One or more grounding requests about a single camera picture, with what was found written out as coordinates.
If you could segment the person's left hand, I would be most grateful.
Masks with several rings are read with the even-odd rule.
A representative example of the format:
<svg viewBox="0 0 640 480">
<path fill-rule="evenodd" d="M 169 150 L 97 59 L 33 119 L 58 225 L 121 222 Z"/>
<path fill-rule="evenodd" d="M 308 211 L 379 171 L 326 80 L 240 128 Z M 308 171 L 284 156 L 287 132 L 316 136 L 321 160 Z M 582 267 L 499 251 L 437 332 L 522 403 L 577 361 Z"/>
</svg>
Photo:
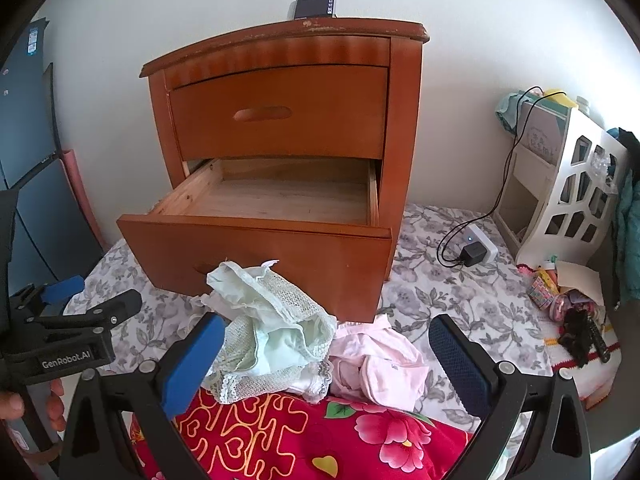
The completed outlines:
<svg viewBox="0 0 640 480">
<path fill-rule="evenodd" d="M 65 393 L 63 382 L 60 378 L 50 381 L 47 386 L 48 395 L 44 409 L 47 420 L 55 431 L 66 429 L 66 419 L 64 415 L 63 396 Z M 28 408 L 32 406 L 32 399 L 26 394 L 22 396 L 17 392 L 1 391 L 0 396 L 0 416 L 2 420 L 17 420 L 25 416 Z"/>
</svg>

